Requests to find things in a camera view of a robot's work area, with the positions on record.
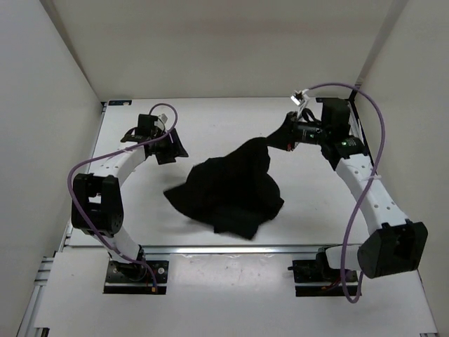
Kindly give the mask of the blue label sticker left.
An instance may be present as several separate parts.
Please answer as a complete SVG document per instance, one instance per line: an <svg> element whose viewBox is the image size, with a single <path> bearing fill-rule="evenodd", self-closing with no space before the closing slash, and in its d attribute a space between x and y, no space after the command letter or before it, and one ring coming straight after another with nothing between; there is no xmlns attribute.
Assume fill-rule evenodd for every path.
<svg viewBox="0 0 449 337"><path fill-rule="evenodd" d="M132 104L132 100L110 100L109 106L129 106Z"/></svg>

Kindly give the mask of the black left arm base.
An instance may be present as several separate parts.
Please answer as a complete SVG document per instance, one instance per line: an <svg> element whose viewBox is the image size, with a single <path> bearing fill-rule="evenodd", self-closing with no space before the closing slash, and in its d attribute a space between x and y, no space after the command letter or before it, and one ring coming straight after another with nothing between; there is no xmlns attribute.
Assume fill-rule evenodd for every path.
<svg viewBox="0 0 449 337"><path fill-rule="evenodd" d="M131 295L165 295L167 291L169 261L147 260L156 278L153 285L151 273L141 265L117 263L110 260L107 266L103 293Z"/></svg>

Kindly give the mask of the aluminium table edge rail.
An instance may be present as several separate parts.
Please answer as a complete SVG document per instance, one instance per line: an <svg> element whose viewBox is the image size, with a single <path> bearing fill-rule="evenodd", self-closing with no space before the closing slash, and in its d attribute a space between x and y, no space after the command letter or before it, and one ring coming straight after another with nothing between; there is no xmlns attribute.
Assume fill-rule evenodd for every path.
<svg viewBox="0 0 449 337"><path fill-rule="evenodd" d="M335 248L336 245L182 245L182 246L149 246L143 245L147 255L168 254L300 254L316 253L321 248Z"/></svg>

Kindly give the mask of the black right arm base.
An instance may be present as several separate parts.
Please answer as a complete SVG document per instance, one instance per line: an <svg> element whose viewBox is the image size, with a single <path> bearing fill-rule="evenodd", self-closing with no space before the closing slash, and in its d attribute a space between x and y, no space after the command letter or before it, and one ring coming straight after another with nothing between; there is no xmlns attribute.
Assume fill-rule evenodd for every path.
<svg viewBox="0 0 449 337"><path fill-rule="evenodd" d="M357 301L362 296L362 271L357 261L356 245L347 248L345 270L340 272L340 252L325 246L315 253L296 254L287 267L293 274L297 297L343 297Z"/></svg>

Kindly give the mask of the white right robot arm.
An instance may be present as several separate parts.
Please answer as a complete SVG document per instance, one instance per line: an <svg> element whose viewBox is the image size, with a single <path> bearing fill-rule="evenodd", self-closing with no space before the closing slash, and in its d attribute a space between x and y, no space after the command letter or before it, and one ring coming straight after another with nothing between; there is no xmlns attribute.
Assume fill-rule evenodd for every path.
<svg viewBox="0 0 449 337"><path fill-rule="evenodd" d="M321 117L301 104L289 112L281 126L267 138L270 147L292 151L300 143L318 145L321 154L345 182L362 213L368 238L361 245L343 242L326 248L315 263L315 272L330 281L341 268L360 271L370 279L414 271L428 237L422 222L413 222L397 206L371 164L360 138L351 135L351 110L345 100L321 100Z"/></svg>

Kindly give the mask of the black pleated skirt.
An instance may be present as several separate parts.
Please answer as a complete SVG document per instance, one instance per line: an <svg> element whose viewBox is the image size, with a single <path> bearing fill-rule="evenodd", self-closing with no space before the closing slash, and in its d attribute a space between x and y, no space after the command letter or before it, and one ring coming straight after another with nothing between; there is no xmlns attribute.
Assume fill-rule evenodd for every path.
<svg viewBox="0 0 449 337"><path fill-rule="evenodd" d="M267 140L252 138L224 157L197 164L183 184L163 194L176 211L215 234L252 240L284 204L269 165Z"/></svg>

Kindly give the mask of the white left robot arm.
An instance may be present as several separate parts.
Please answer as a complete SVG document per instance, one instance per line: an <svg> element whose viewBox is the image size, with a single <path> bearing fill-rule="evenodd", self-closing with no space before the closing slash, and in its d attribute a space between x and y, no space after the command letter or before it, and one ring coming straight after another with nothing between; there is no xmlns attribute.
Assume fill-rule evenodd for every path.
<svg viewBox="0 0 449 337"><path fill-rule="evenodd" d="M147 264L141 246L123 226L121 187L149 157L164 165L188 156L175 128L177 115L171 125L167 120L164 114L139 114L137 126L125 132L113 152L79 164L98 161L95 170L75 173L73 168L68 177L72 226L100 242L113 261L123 264L123 273L132 281L145 277Z"/></svg>

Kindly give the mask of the white front cover board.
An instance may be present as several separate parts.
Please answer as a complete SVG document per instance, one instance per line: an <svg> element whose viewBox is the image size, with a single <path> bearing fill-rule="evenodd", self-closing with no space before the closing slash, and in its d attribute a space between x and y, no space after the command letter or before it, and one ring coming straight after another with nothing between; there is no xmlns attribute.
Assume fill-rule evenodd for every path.
<svg viewBox="0 0 449 337"><path fill-rule="evenodd" d="M36 318L52 336L418 336L436 327L414 272L366 281L360 301L298 298L291 258L173 255L166 294L102 291L104 251L59 253Z"/></svg>

